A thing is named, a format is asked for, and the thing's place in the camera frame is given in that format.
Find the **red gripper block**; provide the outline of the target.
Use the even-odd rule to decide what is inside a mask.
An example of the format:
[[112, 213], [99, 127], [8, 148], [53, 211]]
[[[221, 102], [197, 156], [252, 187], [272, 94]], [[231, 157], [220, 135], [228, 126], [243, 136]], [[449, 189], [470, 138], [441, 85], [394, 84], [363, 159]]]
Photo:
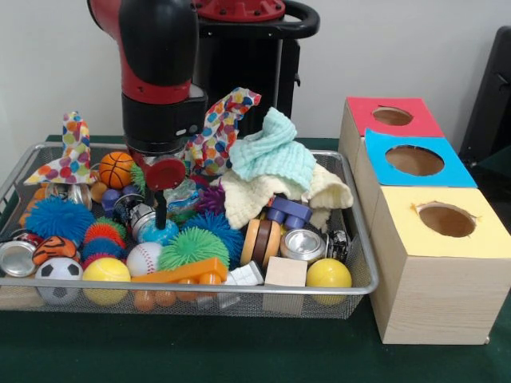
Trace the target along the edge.
[[173, 156], [159, 156], [146, 166], [146, 184], [154, 191], [156, 200], [156, 228], [164, 230], [167, 221], [167, 201], [163, 190], [178, 187], [186, 176], [186, 168], [182, 160]]

